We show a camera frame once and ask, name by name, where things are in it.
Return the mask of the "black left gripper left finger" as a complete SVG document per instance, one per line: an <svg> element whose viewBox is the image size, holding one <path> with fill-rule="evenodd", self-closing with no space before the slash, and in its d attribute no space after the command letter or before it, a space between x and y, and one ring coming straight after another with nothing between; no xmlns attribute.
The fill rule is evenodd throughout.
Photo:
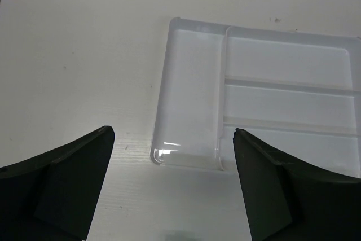
<svg viewBox="0 0 361 241"><path fill-rule="evenodd" d="M114 141L102 126L1 167L1 240L86 240Z"/></svg>

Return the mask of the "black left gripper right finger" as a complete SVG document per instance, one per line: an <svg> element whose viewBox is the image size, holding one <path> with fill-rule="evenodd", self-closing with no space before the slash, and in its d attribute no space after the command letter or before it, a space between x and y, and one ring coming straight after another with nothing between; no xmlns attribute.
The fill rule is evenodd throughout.
<svg viewBox="0 0 361 241"><path fill-rule="evenodd" d="M360 179L309 164L244 129L233 137L253 240L359 240Z"/></svg>

